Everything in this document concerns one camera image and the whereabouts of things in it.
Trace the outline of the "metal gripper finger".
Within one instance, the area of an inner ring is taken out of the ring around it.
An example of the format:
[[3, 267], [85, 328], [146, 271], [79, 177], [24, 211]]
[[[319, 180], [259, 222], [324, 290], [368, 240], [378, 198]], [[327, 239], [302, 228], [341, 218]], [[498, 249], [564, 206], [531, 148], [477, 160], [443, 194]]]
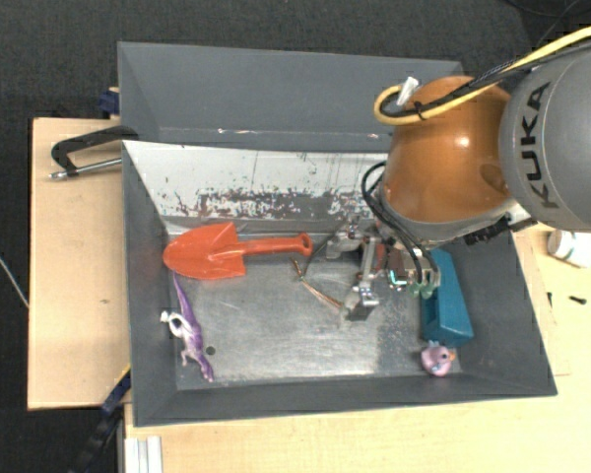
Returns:
[[370, 285], [353, 285], [343, 301], [343, 316], [349, 321], [366, 321], [380, 300]]
[[337, 231], [326, 243], [325, 257], [339, 258], [345, 252], [352, 252], [361, 246], [362, 234], [355, 231]]

